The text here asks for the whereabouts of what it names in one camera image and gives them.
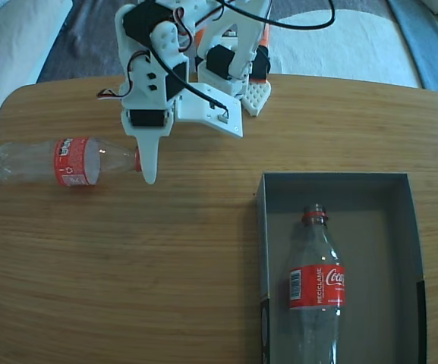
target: coca-cola logo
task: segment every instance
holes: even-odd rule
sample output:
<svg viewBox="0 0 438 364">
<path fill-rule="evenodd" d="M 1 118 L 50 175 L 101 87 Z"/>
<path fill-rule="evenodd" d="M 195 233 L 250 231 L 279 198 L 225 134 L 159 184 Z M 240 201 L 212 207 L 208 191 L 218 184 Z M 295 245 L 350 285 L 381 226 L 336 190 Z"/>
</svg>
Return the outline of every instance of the coca-cola logo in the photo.
<svg viewBox="0 0 438 364">
<path fill-rule="evenodd" d="M 326 285 L 327 286 L 343 286 L 344 285 L 344 275 L 343 273 L 337 273 L 336 268 L 330 270 L 326 275 Z"/>
</svg>

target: barcode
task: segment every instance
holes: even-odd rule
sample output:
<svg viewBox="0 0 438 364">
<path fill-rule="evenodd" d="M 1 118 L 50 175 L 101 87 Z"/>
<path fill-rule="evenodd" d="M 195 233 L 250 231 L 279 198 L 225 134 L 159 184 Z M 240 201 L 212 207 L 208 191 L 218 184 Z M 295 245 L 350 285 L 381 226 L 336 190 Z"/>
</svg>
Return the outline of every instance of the barcode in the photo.
<svg viewBox="0 0 438 364">
<path fill-rule="evenodd" d="M 289 299 L 299 300 L 301 298 L 301 271 L 292 271 L 289 274 Z"/>
</svg>

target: wood grain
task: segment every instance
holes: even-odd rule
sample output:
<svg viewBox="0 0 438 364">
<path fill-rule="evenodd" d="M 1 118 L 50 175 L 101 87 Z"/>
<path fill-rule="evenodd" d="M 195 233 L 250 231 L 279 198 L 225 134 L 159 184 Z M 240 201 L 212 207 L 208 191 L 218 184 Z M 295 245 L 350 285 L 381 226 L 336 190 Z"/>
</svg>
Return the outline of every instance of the wood grain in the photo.
<svg viewBox="0 0 438 364">
<path fill-rule="evenodd" d="M 101 136 L 132 147 L 118 78 L 19 89 L 0 145 Z M 262 171 L 407 171 L 438 363 L 438 93 L 271 76 L 244 139 L 176 125 L 156 185 L 0 185 L 0 363 L 258 363 L 254 194 Z"/>
</svg>

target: white couch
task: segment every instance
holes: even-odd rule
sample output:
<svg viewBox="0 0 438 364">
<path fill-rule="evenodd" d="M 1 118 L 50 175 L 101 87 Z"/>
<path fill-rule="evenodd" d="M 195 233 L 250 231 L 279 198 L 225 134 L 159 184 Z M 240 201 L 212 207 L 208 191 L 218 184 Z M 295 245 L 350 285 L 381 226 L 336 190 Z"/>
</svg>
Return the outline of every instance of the white couch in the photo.
<svg viewBox="0 0 438 364">
<path fill-rule="evenodd" d="M 0 108 L 43 68 L 72 0 L 0 0 Z"/>
</svg>

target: lying bottle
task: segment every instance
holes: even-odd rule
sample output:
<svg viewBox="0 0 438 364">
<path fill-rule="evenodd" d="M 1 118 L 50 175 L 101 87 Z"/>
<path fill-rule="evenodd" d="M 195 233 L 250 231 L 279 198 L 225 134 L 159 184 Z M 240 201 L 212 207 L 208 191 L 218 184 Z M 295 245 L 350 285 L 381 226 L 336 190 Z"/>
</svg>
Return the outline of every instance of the lying bottle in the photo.
<svg viewBox="0 0 438 364">
<path fill-rule="evenodd" d="M 0 146 L 0 181 L 92 186 L 105 174 L 141 172 L 139 152 L 97 138 Z"/>
</svg>

